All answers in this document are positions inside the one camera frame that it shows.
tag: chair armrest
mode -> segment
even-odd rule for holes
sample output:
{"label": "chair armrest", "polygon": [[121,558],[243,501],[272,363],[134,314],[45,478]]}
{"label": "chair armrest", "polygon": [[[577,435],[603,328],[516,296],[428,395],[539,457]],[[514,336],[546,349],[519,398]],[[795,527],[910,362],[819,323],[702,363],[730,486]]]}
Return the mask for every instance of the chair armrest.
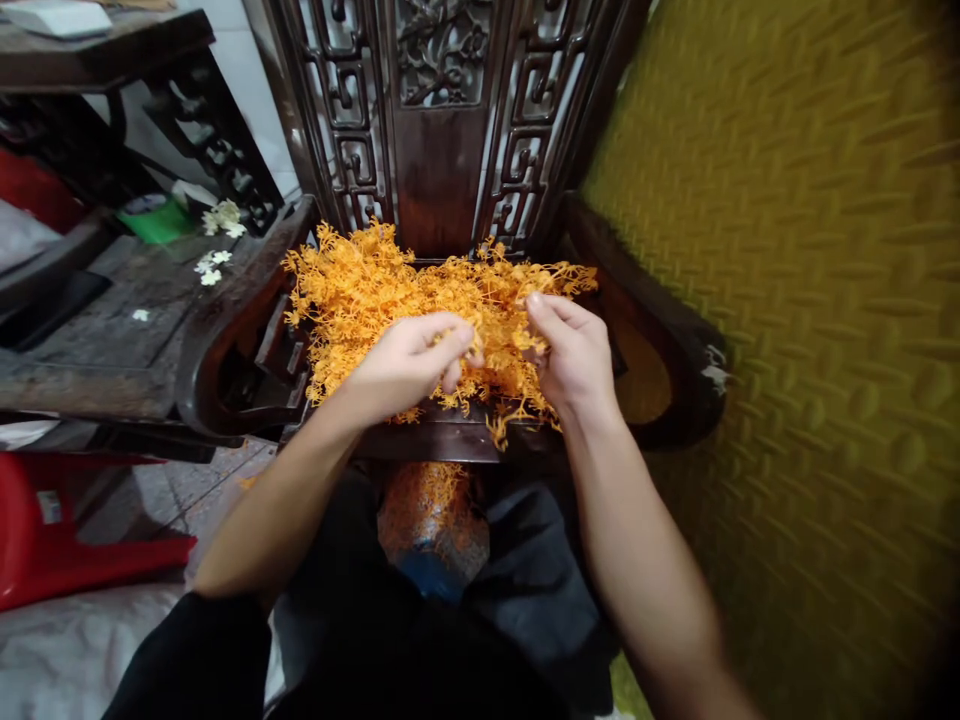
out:
{"label": "chair armrest", "polygon": [[[233,437],[300,421],[306,403],[309,368],[303,358],[309,339],[303,328],[283,324],[291,279],[280,263],[289,249],[304,242],[318,217],[311,196],[289,207],[243,272],[218,285],[218,292],[188,317],[176,398],[181,419],[197,432]],[[283,333],[294,333],[296,342],[292,352],[280,358],[284,350],[278,338]],[[281,395],[288,395],[285,404],[256,406],[249,389],[231,388],[230,376],[237,365],[231,361],[228,367],[227,360],[234,350],[242,356],[241,374],[269,379]]]}
{"label": "chair armrest", "polygon": [[631,424],[637,445],[643,450],[680,449],[709,435],[720,422],[725,401],[723,335],[644,270],[610,223],[574,191],[564,194],[561,224],[579,261],[597,268],[601,309],[622,313],[667,368],[671,402],[651,422]]}

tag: black sleeve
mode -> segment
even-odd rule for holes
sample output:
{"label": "black sleeve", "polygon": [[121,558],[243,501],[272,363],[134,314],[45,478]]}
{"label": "black sleeve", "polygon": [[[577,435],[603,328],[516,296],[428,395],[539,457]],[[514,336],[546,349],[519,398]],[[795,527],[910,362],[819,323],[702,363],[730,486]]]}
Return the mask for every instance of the black sleeve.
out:
{"label": "black sleeve", "polygon": [[250,596],[189,593],[147,636],[104,720],[263,717],[270,628]]}

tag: dried orange herb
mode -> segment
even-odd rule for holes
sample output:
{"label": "dried orange herb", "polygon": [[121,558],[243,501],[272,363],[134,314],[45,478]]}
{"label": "dried orange herb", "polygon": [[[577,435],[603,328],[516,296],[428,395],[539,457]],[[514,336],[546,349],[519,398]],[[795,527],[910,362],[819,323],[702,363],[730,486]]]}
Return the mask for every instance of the dried orange herb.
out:
{"label": "dried orange herb", "polygon": [[[476,261],[450,257],[439,266],[411,266],[411,251],[394,242],[396,229],[371,219],[344,238],[327,223],[317,228],[318,247],[291,250],[283,267],[296,276],[287,322],[314,322],[309,358],[313,376],[307,398],[320,405],[353,371],[384,331],[400,318],[447,311],[476,328],[485,366],[463,363],[456,392],[433,396],[448,408],[470,411],[471,399],[498,400],[487,425],[498,448],[506,444],[507,422],[533,418],[557,427],[553,408],[540,392],[534,365],[523,351],[546,349],[528,331],[523,300],[533,291],[573,297],[597,287],[595,270],[559,262],[514,264],[502,244],[488,243]],[[416,422],[417,408],[392,422]]]}
{"label": "dried orange herb", "polygon": [[470,475],[459,463],[406,463],[384,485],[377,535],[391,562],[418,546],[448,560],[447,542],[464,553],[484,532],[473,511]]}

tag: blue object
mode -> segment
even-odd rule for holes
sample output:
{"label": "blue object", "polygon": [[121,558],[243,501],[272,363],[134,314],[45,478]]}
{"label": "blue object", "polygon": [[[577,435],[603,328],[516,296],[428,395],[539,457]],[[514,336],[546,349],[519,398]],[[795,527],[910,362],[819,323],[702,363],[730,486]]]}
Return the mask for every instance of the blue object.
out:
{"label": "blue object", "polygon": [[438,597],[459,605],[466,585],[443,559],[431,550],[410,550],[397,568],[406,575],[424,597]]}

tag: carved wooden chair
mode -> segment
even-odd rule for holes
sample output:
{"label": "carved wooden chair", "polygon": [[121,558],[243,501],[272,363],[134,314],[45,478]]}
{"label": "carved wooden chair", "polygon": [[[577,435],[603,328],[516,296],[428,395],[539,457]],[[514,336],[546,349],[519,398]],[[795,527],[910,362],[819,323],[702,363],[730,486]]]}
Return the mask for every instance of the carved wooden chair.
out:
{"label": "carved wooden chair", "polygon": [[[190,319],[177,388],[188,425],[274,440],[296,430],[309,411],[309,338],[283,324],[291,278],[280,260],[321,218],[350,232],[375,214],[397,224],[418,258],[467,254],[493,235],[516,260],[564,254],[596,266],[594,309],[626,318],[669,375],[666,409],[632,426],[640,447],[683,448],[711,432],[724,398],[704,371],[722,357],[722,336],[639,267],[576,193],[649,0],[245,4],[305,195],[243,277]],[[466,419],[432,401],[425,409],[419,424],[371,429],[358,454],[501,458],[482,406]],[[519,427],[511,444],[558,442],[549,429]]]}

